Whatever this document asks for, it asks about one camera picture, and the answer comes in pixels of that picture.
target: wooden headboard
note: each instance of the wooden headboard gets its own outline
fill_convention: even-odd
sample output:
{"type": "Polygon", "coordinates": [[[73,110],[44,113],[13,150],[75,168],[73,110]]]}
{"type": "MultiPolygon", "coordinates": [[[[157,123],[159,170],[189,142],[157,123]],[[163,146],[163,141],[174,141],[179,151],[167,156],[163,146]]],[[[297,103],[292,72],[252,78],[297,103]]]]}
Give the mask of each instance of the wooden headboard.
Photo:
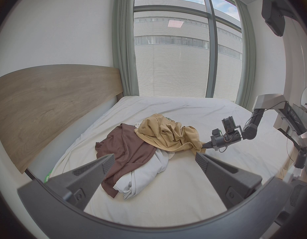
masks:
{"type": "Polygon", "coordinates": [[[122,93],[119,69],[45,65],[0,77],[0,140],[21,173],[74,121],[122,93]]]}

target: window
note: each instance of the window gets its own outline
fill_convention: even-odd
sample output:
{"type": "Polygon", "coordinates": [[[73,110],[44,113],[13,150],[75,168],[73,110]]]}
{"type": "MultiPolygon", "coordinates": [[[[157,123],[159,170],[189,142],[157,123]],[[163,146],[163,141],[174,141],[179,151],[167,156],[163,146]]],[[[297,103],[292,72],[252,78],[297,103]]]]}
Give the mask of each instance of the window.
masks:
{"type": "Polygon", "coordinates": [[[243,52],[239,15],[236,7],[225,0],[211,2],[215,19],[219,21],[216,44],[210,43],[210,13],[204,0],[135,0],[135,55],[140,96],[206,97],[210,46],[215,49],[216,45],[218,67],[213,97],[235,102],[243,52]],[[155,5],[162,9],[153,10],[155,5]]]}

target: brown fabric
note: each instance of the brown fabric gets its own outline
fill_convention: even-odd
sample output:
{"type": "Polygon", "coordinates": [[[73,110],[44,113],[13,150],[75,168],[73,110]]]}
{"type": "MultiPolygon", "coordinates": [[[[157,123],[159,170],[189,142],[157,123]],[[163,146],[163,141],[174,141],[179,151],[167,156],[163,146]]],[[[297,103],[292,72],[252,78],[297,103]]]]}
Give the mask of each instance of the brown fabric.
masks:
{"type": "Polygon", "coordinates": [[[191,149],[195,154],[201,151],[203,144],[194,127],[181,127],[180,122],[168,120],[161,114],[144,119],[135,133],[145,142],[166,151],[191,149]]]}
{"type": "Polygon", "coordinates": [[[107,154],[115,154],[115,163],[109,170],[102,188],[111,197],[118,193],[113,186],[123,175],[139,168],[151,159],[156,148],[142,139],[135,133],[132,125],[121,124],[111,131],[105,140],[97,142],[95,149],[97,158],[107,154]]]}

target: curtain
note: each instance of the curtain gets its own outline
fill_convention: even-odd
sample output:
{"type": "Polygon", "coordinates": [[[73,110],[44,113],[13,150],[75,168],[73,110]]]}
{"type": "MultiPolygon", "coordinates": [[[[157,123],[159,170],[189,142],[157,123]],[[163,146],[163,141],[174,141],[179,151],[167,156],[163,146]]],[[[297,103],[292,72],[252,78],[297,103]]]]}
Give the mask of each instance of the curtain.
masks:
{"type": "Polygon", "coordinates": [[[235,4],[241,20],[243,43],[242,74],[236,104],[246,108],[251,98],[255,78],[255,34],[247,6],[239,0],[235,0],[235,4]]]}
{"type": "Polygon", "coordinates": [[[133,31],[134,0],[114,0],[112,48],[114,67],[119,68],[124,96],[139,96],[133,31]]]}

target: mattress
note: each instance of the mattress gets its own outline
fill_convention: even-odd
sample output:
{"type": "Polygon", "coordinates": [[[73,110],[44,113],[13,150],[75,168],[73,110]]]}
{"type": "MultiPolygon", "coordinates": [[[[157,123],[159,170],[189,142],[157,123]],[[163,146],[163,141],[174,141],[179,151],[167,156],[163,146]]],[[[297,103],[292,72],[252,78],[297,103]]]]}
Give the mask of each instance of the mattress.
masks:
{"type": "MultiPolygon", "coordinates": [[[[51,177],[96,159],[95,143],[121,123],[133,125],[160,113],[183,126],[195,127],[200,140],[210,141],[212,130],[223,130],[221,120],[233,116],[243,125],[251,112],[226,99],[124,97],[94,122],[66,151],[54,167],[51,177]]],[[[262,176],[265,183],[276,175],[288,159],[293,143],[273,128],[265,114],[255,139],[230,145],[224,153],[207,149],[206,153],[229,164],[262,176]]],[[[101,219],[142,227],[178,226],[201,221],[226,211],[211,183],[195,162],[190,150],[177,152],[166,170],[138,195],[113,199],[100,186],[85,212],[101,219]]]]}

